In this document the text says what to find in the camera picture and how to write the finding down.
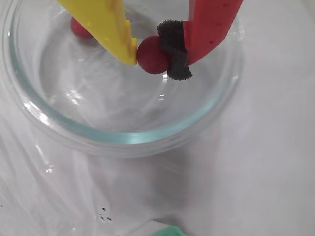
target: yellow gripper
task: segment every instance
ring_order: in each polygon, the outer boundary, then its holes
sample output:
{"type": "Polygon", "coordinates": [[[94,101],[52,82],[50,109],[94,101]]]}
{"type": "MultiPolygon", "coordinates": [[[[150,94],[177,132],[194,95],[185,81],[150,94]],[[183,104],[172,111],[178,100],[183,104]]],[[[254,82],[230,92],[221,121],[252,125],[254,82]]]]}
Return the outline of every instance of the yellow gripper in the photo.
{"type": "Polygon", "coordinates": [[[137,40],[131,37],[123,0],[58,0],[113,56],[137,64],[137,40]]]}

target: white surface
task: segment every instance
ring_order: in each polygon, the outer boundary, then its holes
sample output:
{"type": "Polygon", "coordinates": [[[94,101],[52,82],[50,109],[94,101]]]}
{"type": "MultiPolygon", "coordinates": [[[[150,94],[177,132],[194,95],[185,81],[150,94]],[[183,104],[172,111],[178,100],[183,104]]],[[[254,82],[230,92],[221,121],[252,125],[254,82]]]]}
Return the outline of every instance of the white surface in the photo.
{"type": "Polygon", "coordinates": [[[315,25],[306,2],[244,1],[238,91],[212,127],[163,155],[114,161],[48,145],[0,100],[0,235],[102,235],[109,224],[162,218],[190,236],[313,236],[315,25]],[[37,147],[23,148],[32,138],[37,147]],[[127,210],[103,223],[107,199],[112,212],[127,210]]]}

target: green object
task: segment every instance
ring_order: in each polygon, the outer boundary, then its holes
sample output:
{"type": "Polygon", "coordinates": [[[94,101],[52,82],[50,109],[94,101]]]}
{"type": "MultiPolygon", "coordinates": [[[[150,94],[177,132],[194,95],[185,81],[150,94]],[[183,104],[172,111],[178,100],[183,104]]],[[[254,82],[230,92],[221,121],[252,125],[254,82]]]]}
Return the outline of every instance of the green object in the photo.
{"type": "Polygon", "coordinates": [[[184,234],[177,226],[170,226],[163,230],[155,232],[151,236],[184,236],[184,234]]]}

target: red plastic arm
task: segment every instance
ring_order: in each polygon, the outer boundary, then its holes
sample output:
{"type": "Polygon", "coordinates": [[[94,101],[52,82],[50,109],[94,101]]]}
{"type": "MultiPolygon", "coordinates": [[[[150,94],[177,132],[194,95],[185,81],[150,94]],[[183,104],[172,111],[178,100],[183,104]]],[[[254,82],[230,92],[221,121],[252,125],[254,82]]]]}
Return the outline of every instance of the red plastic arm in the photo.
{"type": "Polygon", "coordinates": [[[243,0],[190,0],[184,21],[188,65],[202,59],[225,39],[243,0]]]}

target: red ball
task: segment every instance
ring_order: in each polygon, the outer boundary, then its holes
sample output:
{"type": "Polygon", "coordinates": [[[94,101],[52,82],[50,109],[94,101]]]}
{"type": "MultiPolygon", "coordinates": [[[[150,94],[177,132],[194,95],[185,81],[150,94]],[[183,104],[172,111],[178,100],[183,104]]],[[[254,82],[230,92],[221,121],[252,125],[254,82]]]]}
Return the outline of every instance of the red ball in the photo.
{"type": "Polygon", "coordinates": [[[161,74],[170,67],[170,59],[159,44],[159,36],[143,40],[137,50],[137,60],[143,70],[150,74],[161,74]]]}
{"type": "Polygon", "coordinates": [[[72,32],[82,39],[91,39],[93,36],[73,17],[71,18],[72,32]]]}

